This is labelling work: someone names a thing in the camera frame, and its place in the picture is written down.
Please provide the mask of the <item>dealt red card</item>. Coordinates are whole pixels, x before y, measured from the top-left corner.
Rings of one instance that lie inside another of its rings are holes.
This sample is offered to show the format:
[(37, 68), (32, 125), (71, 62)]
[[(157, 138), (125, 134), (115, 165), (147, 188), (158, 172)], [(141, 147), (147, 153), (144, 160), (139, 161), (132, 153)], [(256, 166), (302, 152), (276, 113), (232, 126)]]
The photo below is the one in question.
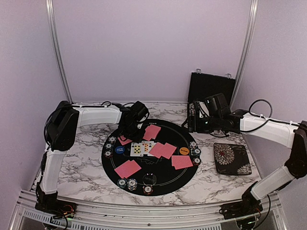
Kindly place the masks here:
[(172, 166), (176, 169), (184, 169), (188, 167), (192, 167), (193, 163), (188, 155), (173, 155), (171, 157)]
[(127, 167), (125, 165), (121, 165), (114, 169), (114, 171), (120, 176), (120, 178), (126, 178), (127, 175)]
[(127, 175), (126, 178), (138, 172), (141, 169), (141, 166), (135, 160), (129, 160), (123, 163), (127, 167)]
[(160, 147), (159, 156), (169, 160), (176, 149), (176, 146), (166, 143)]
[(164, 144), (157, 142), (149, 151), (149, 153), (156, 158), (160, 158), (162, 156), (161, 152), (163, 151)]
[(129, 138), (126, 138), (125, 136), (119, 136), (118, 137), (119, 142), (121, 143), (121, 145), (126, 145), (132, 142), (132, 140), (130, 140)]

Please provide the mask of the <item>small blue ten chip stack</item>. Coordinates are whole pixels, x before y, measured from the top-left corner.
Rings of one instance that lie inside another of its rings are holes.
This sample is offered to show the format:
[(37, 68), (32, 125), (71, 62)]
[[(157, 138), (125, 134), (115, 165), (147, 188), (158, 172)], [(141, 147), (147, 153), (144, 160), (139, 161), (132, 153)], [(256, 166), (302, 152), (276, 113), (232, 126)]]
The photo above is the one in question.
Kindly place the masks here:
[(111, 137), (108, 138), (108, 141), (109, 141), (110, 143), (115, 143), (115, 142), (116, 142), (116, 137), (111, 136)]

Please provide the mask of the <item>blue small blind button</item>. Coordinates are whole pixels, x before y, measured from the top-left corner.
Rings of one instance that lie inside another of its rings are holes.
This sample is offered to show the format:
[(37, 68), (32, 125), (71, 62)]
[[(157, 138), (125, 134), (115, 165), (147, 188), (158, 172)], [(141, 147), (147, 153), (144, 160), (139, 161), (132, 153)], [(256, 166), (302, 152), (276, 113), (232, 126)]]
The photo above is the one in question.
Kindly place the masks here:
[(125, 152), (124, 146), (117, 146), (115, 147), (115, 153), (116, 154), (123, 154)]

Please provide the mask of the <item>red playing card deck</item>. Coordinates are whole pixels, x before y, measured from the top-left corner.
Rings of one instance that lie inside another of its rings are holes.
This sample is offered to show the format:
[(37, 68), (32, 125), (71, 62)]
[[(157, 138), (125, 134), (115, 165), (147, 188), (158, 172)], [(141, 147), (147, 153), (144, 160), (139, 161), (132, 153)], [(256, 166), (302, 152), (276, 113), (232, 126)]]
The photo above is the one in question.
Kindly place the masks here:
[(157, 135), (159, 134), (161, 130), (161, 127), (156, 126), (156, 125), (149, 125), (146, 129), (145, 129), (145, 134), (143, 136), (143, 139), (146, 141), (150, 141), (151, 139), (155, 139), (157, 137)]

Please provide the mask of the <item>small green fifty chip stack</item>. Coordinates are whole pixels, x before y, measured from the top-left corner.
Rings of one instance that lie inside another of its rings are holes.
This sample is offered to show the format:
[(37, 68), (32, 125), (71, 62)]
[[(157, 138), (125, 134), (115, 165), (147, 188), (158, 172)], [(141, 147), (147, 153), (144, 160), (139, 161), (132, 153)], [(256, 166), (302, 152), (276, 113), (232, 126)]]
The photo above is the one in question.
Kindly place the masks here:
[(107, 143), (107, 144), (106, 144), (106, 150), (107, 150), (107, 151), (111, 151), (112, 148), (113, 148), (113, 145), (112, 145), (111, 143)]

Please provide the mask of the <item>orange big blind button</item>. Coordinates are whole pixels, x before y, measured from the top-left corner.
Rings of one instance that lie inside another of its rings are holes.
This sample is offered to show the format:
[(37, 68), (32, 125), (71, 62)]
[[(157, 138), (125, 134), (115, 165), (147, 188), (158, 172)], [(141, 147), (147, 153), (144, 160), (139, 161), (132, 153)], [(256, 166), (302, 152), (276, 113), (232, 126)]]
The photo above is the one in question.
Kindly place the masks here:
[(181, 147), (181, 148), (179, 149), (179, 153), (180, 153), (181, 155), (189, 155), (189, 148)]

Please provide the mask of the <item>clear round dealer button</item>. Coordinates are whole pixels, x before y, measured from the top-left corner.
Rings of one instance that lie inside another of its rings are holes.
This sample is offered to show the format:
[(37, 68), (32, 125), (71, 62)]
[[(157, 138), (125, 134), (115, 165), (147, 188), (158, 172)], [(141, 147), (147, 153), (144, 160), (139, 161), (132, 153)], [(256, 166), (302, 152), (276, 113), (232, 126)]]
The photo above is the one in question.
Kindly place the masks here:
[(157, 177), (153, 173), (147, 173), (142, 178), (144, 185), (155, 185), (157, 182)]

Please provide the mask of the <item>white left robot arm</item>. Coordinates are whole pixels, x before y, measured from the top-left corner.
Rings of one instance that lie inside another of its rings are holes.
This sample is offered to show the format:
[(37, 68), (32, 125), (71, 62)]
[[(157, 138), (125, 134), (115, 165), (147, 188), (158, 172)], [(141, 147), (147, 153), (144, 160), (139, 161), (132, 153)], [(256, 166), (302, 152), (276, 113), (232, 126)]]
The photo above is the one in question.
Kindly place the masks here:
[(44, 127), (47, 152), (43, 161), (41, 181), (37, 190), (46, 196), (41, 204), (50, 213), (60, 210), (57, 181), (63, 158), (74, 145), (77, 129), (87, 125), (117, 124), (124, 137), (140, 141), (144, 135), (141, 123), (149, 116), (145, 104), (137, 101), (131, 106), (106, 102), (102, 105), (71, 104), (61, 101), (48, 117)]

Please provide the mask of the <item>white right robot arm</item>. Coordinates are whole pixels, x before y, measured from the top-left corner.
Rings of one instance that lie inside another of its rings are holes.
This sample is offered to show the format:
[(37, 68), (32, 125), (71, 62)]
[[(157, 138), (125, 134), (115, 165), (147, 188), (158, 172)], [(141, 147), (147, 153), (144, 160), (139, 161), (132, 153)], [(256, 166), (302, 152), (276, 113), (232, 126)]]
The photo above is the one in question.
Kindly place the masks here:
[(307, 123), (272, 118), (251, 109), (231, 111), (222, 95), (204, 101), (188, 103), (184, 124), (190, 132), (244, 135), (257, 164), (269, 160), (260, 168), (262, 179), (251, 185), (238, 203), (238, 211), (247, 215), (271, 192), (288, 186), (307, 174)]

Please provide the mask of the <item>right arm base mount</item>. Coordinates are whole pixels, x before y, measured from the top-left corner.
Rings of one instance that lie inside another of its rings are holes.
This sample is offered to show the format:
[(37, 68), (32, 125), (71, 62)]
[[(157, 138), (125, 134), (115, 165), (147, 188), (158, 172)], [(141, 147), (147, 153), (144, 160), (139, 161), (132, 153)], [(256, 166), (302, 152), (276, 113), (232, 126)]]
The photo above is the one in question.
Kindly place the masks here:
[(243, 198), (242, 201), (221, 205), (219, 213), (223, 215), (224, 219), (232, 219), (255, 214), (262, 210), (263, 207), (259, 200), (248, 197)]

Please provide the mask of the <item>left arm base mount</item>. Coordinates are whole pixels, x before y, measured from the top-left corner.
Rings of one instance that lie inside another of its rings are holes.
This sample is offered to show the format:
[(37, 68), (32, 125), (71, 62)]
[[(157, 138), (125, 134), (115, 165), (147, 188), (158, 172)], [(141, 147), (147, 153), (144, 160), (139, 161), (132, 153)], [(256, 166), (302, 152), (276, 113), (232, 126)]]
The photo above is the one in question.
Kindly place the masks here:
[(46, 194), (43, 191), (37, 190), (35, 209), (49, 214), (54, 214), (58, 217), (74, 217), (77, 204), (74, 202), (58, 199), (58, 192)]

